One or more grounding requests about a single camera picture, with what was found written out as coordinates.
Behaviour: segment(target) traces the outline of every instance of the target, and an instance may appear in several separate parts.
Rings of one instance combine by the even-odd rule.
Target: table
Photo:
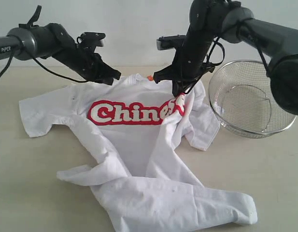
[[[160,67],[117,67],[123,75],[152,74]],[[76,78],[65,67],[52,70]],[[203,77],[207,89],[211,75]],[[10,68],[0,79],[0,232],[113,232],[89,188],[56,179],[58,170],[95,160],[65,126],[30,139],[18,101],[70,84],[41,68]],[[298,231],[298,118],[287,131],[247,139],[222,128],[206,152],[183,139],[177,153],[210,188],[253,196],[259,221],[228,224],[205,232]]]

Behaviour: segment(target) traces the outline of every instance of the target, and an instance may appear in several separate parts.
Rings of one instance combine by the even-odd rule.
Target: wire strainer
[[[274,100],[263,63],[230,62],[215,72],[209,100],[221,125],[248,138],[264,138],[289,128],[296,116]]]

